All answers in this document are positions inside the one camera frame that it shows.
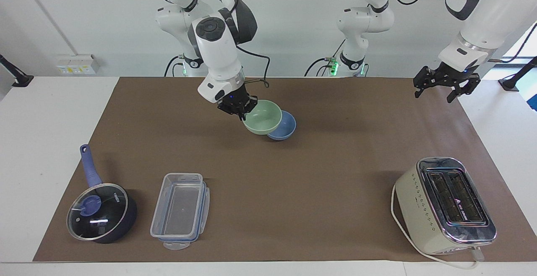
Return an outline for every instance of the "blue handle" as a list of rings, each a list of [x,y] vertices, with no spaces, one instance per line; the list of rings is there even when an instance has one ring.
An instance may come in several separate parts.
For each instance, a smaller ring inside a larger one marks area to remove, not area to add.
[[[80,154],[82,156],[82,166],[84,167],[84,173],[86,173],[88,185],[93,187],[102,184],[102,180],[95,170],[94,158],[91,156],[90,146],[88,144],[80,146]]]

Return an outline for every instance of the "black stand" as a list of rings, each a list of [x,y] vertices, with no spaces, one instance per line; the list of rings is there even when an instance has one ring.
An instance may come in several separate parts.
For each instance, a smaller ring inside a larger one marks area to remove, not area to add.
[[[4,56],[0,55],[0,64],[2,64],[8,72],[15,78],[13,87],[27,87],[32,81],[33,76],[29,76],[21,71],[17,66],[11,64]]]
[[[502,85],[503,89],[508,92],[518,92],[518,88],[516,88],[516,83],[518,80],[520,80],[526,73],[532,70],[537,66],[537,56],[533,57],[533,59],[528,62],[528,64],[524,65],[524,67],[518,71],[511,79],[505,80],[498,80],[500,85]]]

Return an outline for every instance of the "blue bowl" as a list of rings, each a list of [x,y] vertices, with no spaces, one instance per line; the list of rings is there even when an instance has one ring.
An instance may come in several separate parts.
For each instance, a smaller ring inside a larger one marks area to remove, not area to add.
[[[275,131],[267,134],[270,138],[276,141],[283,141],[289,138],[297,128],[297,121],[292,114],[282,110],[282,121]]]

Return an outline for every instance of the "toaster chrome top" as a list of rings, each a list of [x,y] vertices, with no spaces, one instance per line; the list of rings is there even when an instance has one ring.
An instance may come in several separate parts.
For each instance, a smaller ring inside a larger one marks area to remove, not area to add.
[[[438,226],[459,244],[489,244],[496,237],[474,183],[461,162],[448,157],[429,157],[416,168]]]

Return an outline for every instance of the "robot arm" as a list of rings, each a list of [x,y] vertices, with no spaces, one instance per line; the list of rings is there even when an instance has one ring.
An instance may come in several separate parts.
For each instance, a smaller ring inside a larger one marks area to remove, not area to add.
[[[182,45],[188,75],[207,75],[198,92],[229,114],[245,120],[257,104],[244,86],[237,44],[253,39],[255,18],[242,0],[220,0],[226,6],[213,10],[200,0],[169,0],[159,9],[157,22]]]
[[[363,33],[388,31],[394,23],[394,13],[388,0],[366,0],[367,7],[345,9],[340,15],[337,26],[345,35],[345,47],[338,56],[338,73],[356,76],[364,63],[369,41]]]
[[[522,23],[536,18],[537,0],[445,0],[445,3],[453,16],[464,21],[464,26],[439,54],[439,67],[431,70],[424,66],[414,77],[414,86],[418,88],[416,98],[429,87],[454,87],[447,97],[451,103],[457,96],[471,94],[481,81],[474,73],[476,68],[487,62]]]

